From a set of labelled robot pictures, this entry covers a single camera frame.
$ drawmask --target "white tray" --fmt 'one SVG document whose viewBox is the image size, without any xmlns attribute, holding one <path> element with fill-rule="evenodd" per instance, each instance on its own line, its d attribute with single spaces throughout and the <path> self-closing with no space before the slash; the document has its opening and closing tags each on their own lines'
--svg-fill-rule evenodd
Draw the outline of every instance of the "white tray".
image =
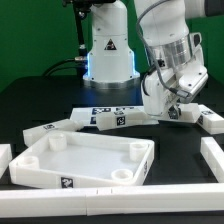
<svg viewBox="0 0 224 224">
<path fill-rule="evenodd" d="M 142 185 L 154 158 L 150 140 L 52 131 L 10 164 L 12 182 L 36 188 Z"/>
</svg>

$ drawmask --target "black table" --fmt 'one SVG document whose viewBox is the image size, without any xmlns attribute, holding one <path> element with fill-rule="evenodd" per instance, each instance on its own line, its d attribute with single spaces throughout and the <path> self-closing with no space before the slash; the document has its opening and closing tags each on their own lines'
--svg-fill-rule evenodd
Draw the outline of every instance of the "black table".
<svg viewBox="0 0 224 224">
<path fill-rule="evenodd" d="M 224 86 L 209 78 L 194 100 L 224 117 Z M 76 76 L 27 77 L 14 81 L 0 94 L 0 144 L 11 144 L 13 157 L 26 149 L 22 131 L 42 124 L 70 118 L 74 107 L 142 105 L 140 87 L 122 90 L 97 90 L 83 87 Z M 200 154 L 202 137 L 210 136 L 197 124 L 160 122 L 83 132 L 151 139 L 155 159 L 145 185 L 217 183 Z M 213 136 L 223 148 L 224 135 Z M 0 190 L 28 189 L 10 182 L 9 170 L 0 180 Z M 0 223 L 223 223 L 224 212 L 186 212 L 108 216 L 74 216 L 0 219 Z"/>
</svg>

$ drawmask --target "green backdrop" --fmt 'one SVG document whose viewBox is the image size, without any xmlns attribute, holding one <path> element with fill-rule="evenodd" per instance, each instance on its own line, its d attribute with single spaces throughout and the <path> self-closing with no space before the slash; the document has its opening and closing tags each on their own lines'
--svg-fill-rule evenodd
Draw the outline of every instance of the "green backdrop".
<svg viewBox="0 0 224 224">
<path fill-rule="evenodd" d="M 129 45 L 136 53 L 136 69 L 147 69 L 144 50 L 135 34 L 133 1 L 123 0 L 129 10 Z M 13 80 L 39 76 L 50 65 L 76 56 L 77 36 L 71 5 L 61 0 L 7 0 L 0 7 L 0 91 Z M 205 64 L 209 73 L 224 83 L 224 16 L 188 21 L 190 30 L 203 36 Z M 88 47 L 91 22 L 83 22 Z M 63 74 L 75 74 L 74 70 Z"/>
</svg>

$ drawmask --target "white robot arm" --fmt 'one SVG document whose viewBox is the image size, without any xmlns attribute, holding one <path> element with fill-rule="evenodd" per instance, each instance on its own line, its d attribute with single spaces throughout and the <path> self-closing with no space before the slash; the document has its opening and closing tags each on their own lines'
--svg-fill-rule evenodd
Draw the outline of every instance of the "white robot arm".
<svg viewBox="0 0 224 224">
<path fill-rule="evenodd" d="M 208 3 L 213 10 L 206 8 Z M 139 37 L 150 55 L 149 63 L 155 65 L 142 83 L 145 111 L 151 116 L 166 113 L 170 119 L 178 119 L 178 110 L 174 110 L 177 101 L 190 103 L 208 79 L 201 35 L 189 34 L 185 18 L 215 14 L 217 1 L 135 0 L 135 7 Z"/>
</svg>

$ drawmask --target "white foam piece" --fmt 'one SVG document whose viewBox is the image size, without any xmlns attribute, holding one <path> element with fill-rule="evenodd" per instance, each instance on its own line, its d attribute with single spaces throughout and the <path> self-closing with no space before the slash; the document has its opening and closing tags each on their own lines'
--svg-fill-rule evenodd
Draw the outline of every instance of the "white foam piece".
<svg viewBox="0 0 224 224">
<path fill-rule="evenodd" d="M 102 112 L 96 114 L 97 128 L 102 130 L 142 125 L 148 115 L 139 109 L 126 109 L 116 112 Z"/>
<path fill-rule="evenodd" d="M 0 217 L 224 210 L 224 184 L 0 191 Z"/>
<path fill-rule="evenodd" d="M 38 127 L 26 129 L 23 131 L 24 143 L 30 147 L 49 131 L 62 130 L 62 131 L 79 131 L 83 128 L 81 121 L 72 121 L 69 119 L 56 121 L 50 124 L 41 125 Z"/>
<path fill-rule="evenodd" d="M 178 119 L 172 119 L 169 112 L 165 113 L 159 120 L 173 121 L 173 122 L 186 122 L 196 123 L 200 117 L 200 109 L 197 103 L 179 104 L 178 108 L 181 110 L 181 115 Z"/>
<path fill-rule="evenodd" d="M 0 145 L 0 178 L 5 172 L 6 168 L 9 165 L 9 162 L 12 160 L 12 152 L 9 144 Z"/>
<path fill-rule="evenodd" d="M 224 133 L 224 119 L 221 116 L 205 105 L 199 105 L 199 109 L 201 116 L 197 123 L 204 130 L 206 130 L 211 135 Z"/>
<path fill-rule="evenodd" d="M 224 152 L 214 138 L 201 140 L 201 154 L 219 183 L 224 183 Z"/>
</svg>

